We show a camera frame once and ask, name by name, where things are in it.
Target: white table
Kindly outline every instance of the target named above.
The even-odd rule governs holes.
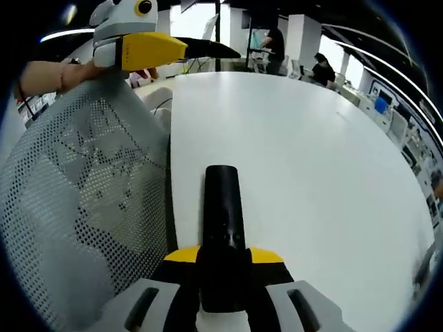
[[[209,165],[238,169],[246,242],[283,256],[357,331],[391,331],[433,242],[410,167],[365,114],[285,77],[176,78],[172,196],[179,247],[199,243]]]

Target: standing person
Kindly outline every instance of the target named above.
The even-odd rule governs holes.
[[[266,38],[263,39],[261,47],[270,48],[271,54],[268,56],[268,66],[266,73],[270,75],[278,75],[284,60],[284,39],[283,34],[278,28],[269,30]]]
[[[335,81],[335,72],[331,65],[321,53],[314,55],[317,60],[317,64],[313,67],[312,72],[314,73],[311,78],[323,86],[329,86]]]

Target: bright window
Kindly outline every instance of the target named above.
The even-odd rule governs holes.
[[[335,44],[332,39],[322,35],[318,52],[326,56],[327,61],[336,73],[340,73],[341,63],[343,62],[343,56],[345,54],[341,46]]]
[[[171,36],[201,39],[206,23],[215,16],[213,3],[198,3],[181,14],[180,6],[172,6]],[[230,8],[221,5],[220,42],[230,46]],[[215,40],[215,28],[211,40]]]
[[[349,64],[347,64],[345,76],[347,80],[351,81],[354,88],[359,88],[363,76],[363,65],[352,55],[349,56]]]

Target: black ceiling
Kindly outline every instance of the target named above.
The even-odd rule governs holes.
[[[84,28],[87,26],[92,11],[102,0],[80,0],[74,2],[78,8],[78,13],[68,28]],[[159,9],[165,10],[172,5],[180,4],[180,1],[158,0],[158,3]],[[232,7],[236,8],[263,12],[273,12],[277,10],[282,16],[306,14],[322,24],[345,26],[381,39],[401,52],[409,54],[412,61],[391,47],[373,40],[371,37],[349,30],[335,28],[337,32],[342,34],[342,36],[352,42],[356,47],[380,57],[399,69],[423,91],[428,93],[431,99],[439,102],[440,94],[437,92],[440,92],[440,89],[435,88],[435,84],[439,82],[432,80],[433,78],[438,78],[437,75],[434,75],[436,68],[432,66],[434,62],[426,63],[426,77],[424,74],[425,62],[422,60],[427,60],[427,57],[431,54],[429,53],[429,48],[424,47],[424,41],[420,37],[420,29],[422,26],[418,26],[419,23],[423,23],[423,21],[420,21],[420,17],[423,17],[420,14],[420,10],[423,10],[423,7],[408,10],[405,7],[400,8],[395,5],[395,3],[398,2],[394,3],[394,1],[384,1],[383,4],[380,4],[374,1],[368,2],[364,0],[306,0],[304,2],[287,0],[226,0],[225,3],[229,3]],[[433,29],[433,25],[437,24],[432,17],[433,16],[427,12],[425,26],[430,29]],[[56,22],[52,27],[53,31],[63,29],[66,29],[66,26],[63,26],[62,22]],[[340,40],[328,29],[324,28],[323,33],[332,39]],[[35,51],[34,58],[53,61],[61,60],[90,38],[90,35],[72,35],[45,41],[40,44]],[[365,65],[368,65],[358,53],[353,50],[351,50],[350,53]],[[419,93],[403,78],[378,61],[370,57],[368,57],[368,59],[375,66],[378,73],[387,77],[397,86],[400,86],[414,101],[420,101],[421,97]]]

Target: seated person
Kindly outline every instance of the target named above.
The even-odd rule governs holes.
[[[330,87],[335,81],[334,69],[329,65],[329,62],[323,54],[317,53],[314,57],[317,60],[317,64],[312,69],[313,74],[311,78],[315,83]]]

